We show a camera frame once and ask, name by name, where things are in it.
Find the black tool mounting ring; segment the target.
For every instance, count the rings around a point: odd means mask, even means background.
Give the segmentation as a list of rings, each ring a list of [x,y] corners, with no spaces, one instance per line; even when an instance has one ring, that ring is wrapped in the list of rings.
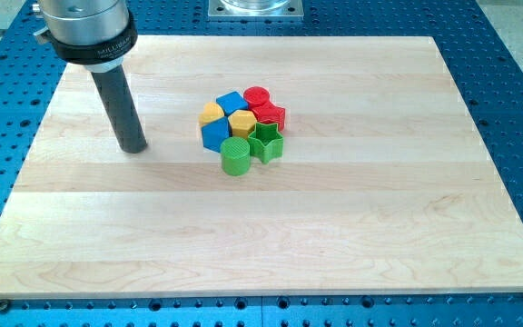
[[[36,42],[49,43],[62,60],[86,66],[92,73],[105,73],[122,64],[138,39],[130,10],[77,18],[42,14],[46,27],[34,33]]]

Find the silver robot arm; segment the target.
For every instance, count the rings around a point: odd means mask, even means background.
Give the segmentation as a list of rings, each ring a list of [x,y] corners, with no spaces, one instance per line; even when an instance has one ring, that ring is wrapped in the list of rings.
[[[120,148],[143,151],[147,142],[123,70],[124,56],[138,39],[125,0],[38,0],[33,11],[44,20],[36,41],[91,73]]]

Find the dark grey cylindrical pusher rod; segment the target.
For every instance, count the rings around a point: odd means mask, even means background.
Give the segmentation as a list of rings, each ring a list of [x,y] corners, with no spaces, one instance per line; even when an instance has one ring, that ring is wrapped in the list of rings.
[[[147,142],[123,67],[92,73],[92,78],[120,148],[129,154],[142,152]]]

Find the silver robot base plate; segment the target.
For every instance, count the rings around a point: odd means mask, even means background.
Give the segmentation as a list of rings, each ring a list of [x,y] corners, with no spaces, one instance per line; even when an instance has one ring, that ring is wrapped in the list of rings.
[[[302,18],[302,0],[209,0],[208,16],[214,19]]]

